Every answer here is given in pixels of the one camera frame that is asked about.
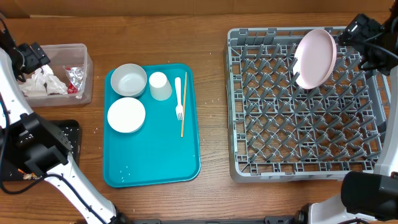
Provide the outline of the white napkin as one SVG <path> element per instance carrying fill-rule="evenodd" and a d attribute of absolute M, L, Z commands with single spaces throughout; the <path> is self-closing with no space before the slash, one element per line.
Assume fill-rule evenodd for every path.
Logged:
<path fill-rule="evenodd" d="M 49 65 L 44 65 L 41 67 L 43 71 L 43 77 L 46 84 L 46 92 L 48 95 L 51 94 L 59 94 L 65 95 L 67 94 L 68 87 L 64 82 L 61 82 L 58 77 L 55 76 L 53 70 Z"/>
<path fill-rule="evenodd" d="M 26 97 L 47 96 L 43 70 L 38 68 L 19 88 Z"/>

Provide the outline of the aluminium foil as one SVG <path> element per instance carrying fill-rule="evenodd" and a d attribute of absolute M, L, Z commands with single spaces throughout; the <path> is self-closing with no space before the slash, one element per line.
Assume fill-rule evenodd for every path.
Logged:
<path fill-rule="evenodd" d="M 83 86 L 83 67 L 66 67 L 66 74 L 70 80 L 70 84 L 76 89 L 80 91 Z"/>

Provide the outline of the red sauce packet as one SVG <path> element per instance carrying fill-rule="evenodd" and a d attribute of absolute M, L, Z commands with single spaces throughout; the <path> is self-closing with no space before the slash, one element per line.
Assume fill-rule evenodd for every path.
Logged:
<path fill-rule="evenodd" d="M 78 89 L 72 83 L 70 83 L 67 89 L 67 93 L 68 94 L 78 93 Z"/>

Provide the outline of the white round plate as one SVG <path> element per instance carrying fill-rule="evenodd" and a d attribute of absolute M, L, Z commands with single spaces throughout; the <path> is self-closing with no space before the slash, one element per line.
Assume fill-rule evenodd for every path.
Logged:
<path fill-rule="evenodd" d="M 293 72 L 299 73 L 297 85 L 309 90 L 326 82 L 335 66 L 336 55 L 334 38 L 323 29 L 311 30 L 295 51 L 297 62 Z"/>

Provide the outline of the grey bowl with rice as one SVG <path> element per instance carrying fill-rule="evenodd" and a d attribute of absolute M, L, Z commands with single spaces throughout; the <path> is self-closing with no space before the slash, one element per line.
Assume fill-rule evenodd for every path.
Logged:
<path fill-rule="evenodd" d="M 121 96 L 139 97 L 147 84 L 146 71 L 139 65 L 127 63 L 111 75 L 111 87 Z"/>

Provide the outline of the white bowl with peanuts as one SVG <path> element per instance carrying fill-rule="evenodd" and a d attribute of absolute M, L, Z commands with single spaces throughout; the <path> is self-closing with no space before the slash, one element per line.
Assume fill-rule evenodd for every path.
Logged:
<path fill-rule="evenodd" d="M 108 124 L 119 133 L 133 133 L 144 124 L 146 110 L 135 98 L 125 97 L 116 100 L 108 110 Z"/>

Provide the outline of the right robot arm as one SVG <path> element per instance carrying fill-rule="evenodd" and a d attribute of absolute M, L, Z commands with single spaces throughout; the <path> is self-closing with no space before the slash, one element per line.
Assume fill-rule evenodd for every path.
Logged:
<path fill-rule="evenodd" d="M 358 68 L 367 82 L 375 74 L 391 79 L 389 117 L 376 118 L 382 147 L 372 173 L 351 171 L 341 193 L 299 210 L 295 223 L 369 223 L 397 219 L 397 3 L 383 24 L 358 14 L 338 36 L 337 45 L 354 48 L 364 60 Z"/>

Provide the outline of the food waste pile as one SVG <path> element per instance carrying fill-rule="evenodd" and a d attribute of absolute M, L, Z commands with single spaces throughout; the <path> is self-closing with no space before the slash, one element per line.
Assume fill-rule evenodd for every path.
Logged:
<path fill-rule="evenodd" d="M 22 171 L 20 169 L 18 169 L 17 171 L 20 172 L 23 175 L 23 179 L 24 180 L 30 180 L 30 179 L 37 180 L 37 179 L 40 179 L 40 176 L 37 176 L 34 173 L 27 174 L 27 173 L 25 173 L 24 171 Z"/>

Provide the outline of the grey dishwasher rack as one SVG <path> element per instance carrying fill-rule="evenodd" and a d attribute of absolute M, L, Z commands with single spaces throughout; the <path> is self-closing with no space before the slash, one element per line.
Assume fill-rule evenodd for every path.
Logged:
<path fill-rule="evenodd" d="M 295 51 L 307 27 L 231 29 L 226 42 L 229 169 L 240 183 L 341 180 L 372 173 L 391 101 L 389 78 L 364 72 L 338 47 L 329 79 L 297 85 Z"/>

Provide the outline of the clear plastic bin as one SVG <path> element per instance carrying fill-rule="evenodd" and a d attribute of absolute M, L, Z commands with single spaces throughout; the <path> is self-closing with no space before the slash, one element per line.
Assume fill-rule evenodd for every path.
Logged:
<path fill-rule="evenodd" d="M 26 97 L 31 107 L 44 106 L 66 106 L 80 105 L 91 102 L 93 92 L 93 62 L 88 55 L 87 47 L 84 44 L 60 44 L 43 45 L 44 52 L 50 59 L 48 64 L 56 77 L 64 82 L 68 87 L 70 80 L 66 74 L 66 67 L 83 67 L 84 77 L 83 86 L 78 93 L 74 94 L 51 94 L 47 96 Z M 31 78 L 33 73 L 26 75 L 26 79 Z"/>

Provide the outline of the black plastic bin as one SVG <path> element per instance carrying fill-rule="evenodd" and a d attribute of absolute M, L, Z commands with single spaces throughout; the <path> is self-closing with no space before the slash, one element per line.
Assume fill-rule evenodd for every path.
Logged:
<path fill-rule="evenodd" d="M 80 160 L 80 148 L 82 139 L 82 129 L 78 121 L 73 119 L 67 120 L 53 120 L 52 123 L 60 128 L 64 135 L 68 138 L 71 148 L 72 156 L 77 165 Z M 19 181 L 24 180 L 23 175 L 17 171 L 18 168 L 9 161 L 4 160 L 2 163 L 1 174 L 4 181 Z"/>

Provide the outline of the white paper cup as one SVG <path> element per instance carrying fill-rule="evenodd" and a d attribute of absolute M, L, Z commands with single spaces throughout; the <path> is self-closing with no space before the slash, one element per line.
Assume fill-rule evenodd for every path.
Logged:
<path fill-rule="evenodd" d="M 172 87 L 167 76 L 162 72 L 154 72 L 149 77 L 150 93 L 157 101 L 165 101 L 172 94 Z"/>

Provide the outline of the white plastic fork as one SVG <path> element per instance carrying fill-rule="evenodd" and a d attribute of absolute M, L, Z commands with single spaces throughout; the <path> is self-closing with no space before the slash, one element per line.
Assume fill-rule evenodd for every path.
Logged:
<path fill-rule="evenodd" d="M 183 106 L 182 106 L 182 82 L 181 78 L 175 78 L 175 92 L 177 97 L 177 105 L 175 108 L 177 119 L 181 121 L 183 119 Z"/>

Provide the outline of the teal plastic tray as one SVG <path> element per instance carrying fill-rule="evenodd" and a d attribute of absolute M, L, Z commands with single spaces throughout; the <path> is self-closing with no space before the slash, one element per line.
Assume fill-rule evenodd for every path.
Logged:
<path fill-rule="evenodd" d="M 201 169 L 200 138 L 193 72 L 182 63 L 146 65 L 148 75 L 163 72 L 170 82 L 182 79 L 186 93 L 185 121 L 177 119 L 177 97 L 157 101 L 145 90 L 139 101 L 146 109 L 142 127 L 119 133 L 107 121 L 103 129 L 103 178 L 115 188 L 165 184 L 194 179 Z"/>

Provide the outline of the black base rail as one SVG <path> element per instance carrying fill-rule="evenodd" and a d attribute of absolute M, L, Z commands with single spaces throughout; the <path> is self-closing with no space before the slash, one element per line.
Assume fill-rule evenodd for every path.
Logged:
<path fill-rule="evenodd" d="M 131 220 L 130 224 L 292 224 L 294 216 L 266 216 L 265 218 L 218 219 L 218 220 Z"/>

